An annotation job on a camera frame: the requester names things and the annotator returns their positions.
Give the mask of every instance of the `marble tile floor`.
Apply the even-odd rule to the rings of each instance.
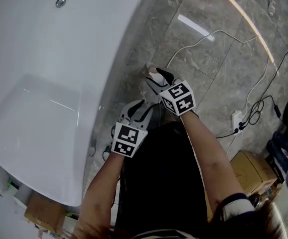
[[[288,50],[288,0],[275,0],[276,13],[273,16],[268,13],[269,0],[235,1],[264,38],[278,66]],[[187,21],[197,27],[190,27]],[[229,0],[157,0],[100,129],[94,160],[86,168],[86,186],[104,163],[102,152],[111,141],[110,130],[121,108],[136,99],[145,99],[147,106],[157,101],[144,81],[147,75],[145,63],[151,61],[165,67],[179,48],[194,44],[217,29],[241,40],[256,35],[244,15]],[[223,33],[216,33],[197,47],[178,53],[170,68],[189,82],[200,119],[214,135],[221,136],[232,132],[232,113],[235,110],[245,112],[246,96],[262,76],[267,58],[259,40],[241,44]],[[270,62],[265,78],[251,93],[248,108],[260,97],[275,71]],[[267,95],[274,97],[283,112],[288,101],[288,56]],[[236,136],[227,155],[232,159],[239,149],[265,155],[267,141],[281,127],[272,102],[267,99],[259,122]],[[220,143],[227,151],[233,140],[234,136],[230,136],[220,139]]]

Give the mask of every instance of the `white cable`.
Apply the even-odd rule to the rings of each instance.
[[[259,39],[261,39],[261,40],[263,41],[263,44],[264,44],[264,46],[265,46],[265,49],[266,49],[266,51],[267,51],[267,53],[268,53],[268,48],[267,48],[267,46],[266,46],[266,43],[265,43],[265,41],[261,38],[261,36],[259,36],[259,35],[256,35],[254,38],[251,38],[251,39],[249,39],[249,40],[242,41],[242,40],[239,40],[238,38],[232,36],[231,34],[227,33],[226,31],[221,30],[221,29],[218,29],[218,30],[216,30],[216,31],[214,31],[214,32],[212,32],[212,33],[210,33],[210,34],[205,35],[203,38],[201,38],[201,39],[200,39],[198,42],[196,42],[194,45],[188,45],[188,46],[182,47],[182,48],[180,48],[179,50],[177,50],[177,51],[175,52],[175,54],[172,56],[172,58],[170,59],[170,61],[169,61],[169,63],[167,64],[166,68],[169,67],[169,65],[170,65],[171,62],[173,61],[174,57],[175,57],[180,51],[182,51],[183,49],[192,48],[192,47],[197,46],[197,45],[200,44],[203,40],[205,40],[208,36],[210,36],[210,35],[212,35],[212,34],[214,34],[214,33],[217,33],[217,32],[223,32],[223,33],[227,34],[228,36],[232,37],[233,39],[235,39],[235,40],[237,40],[237,41],[239,41],[239,42],[241,42],[241,43],[247,43],[247,42],[250,42],[250,41],[253,41],[253,40],[259,38]],[[264,73],[263,73],[263,76],[260,78],[260,80],[258,80],[258,82],[257,82],[257,83],[252,87],[252,89],[248,92],[248,95],[247,95],[247,97],[246,97],[246,104],[245,104],[245,106],[246,106],[246,112],[245,112],[244,115],[242,115],[243,117],[246,116],[247,111],[248,111],[248,105],[247,105],[247,104],[248,104],[248,97],[249,97],[250,93],[255,89],[255,87],[256,87],[256,86],[263,80],[263,78],[265,77],[266,71],[267,71],[267,68],[268,68],[268,63],[269,63],[269,56],[268,56],[268,59],[267,59],[267,64],[266,64],[266,67],[265,67],[265,71],[264,71]]]
[[[228,147],[228,149],[227,149],[227,151],[226,151],[226,155],[228,155],[229,149],[230,149],[230,147],[233,145],[235,139],[236,139],[236,136],[234,137],[233,141],[232,141],[231,144],[229,145],[229,147]]]

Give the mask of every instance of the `electrical outlet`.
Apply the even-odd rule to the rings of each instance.
[[[235,111],[232,114],[232,122],[233,122],[233,131],[236,128],[239,128],[239,123],[243,121],[243,117],[242,117],[242,112],[241,111]],[[241,130],[239,130],[237,133],[235,133],[234,135],[238,135],[241,132]]]

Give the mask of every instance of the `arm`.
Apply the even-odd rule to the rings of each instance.
[[[243,193],[227,155],[215,136],[192,112],[181,116],[200,165],[210,207],[235,193]]]
[[[111,206],[123,161],[124,156],[111,153],[89,185],[83,199],[78,223],[73,232],[77,238],[80,238],[81,230],[94,236],[99,236],[109,230]]]

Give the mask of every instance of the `white bathtub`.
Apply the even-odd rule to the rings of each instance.
[[[69,206],[154,0],[0,0],[0,166]]]

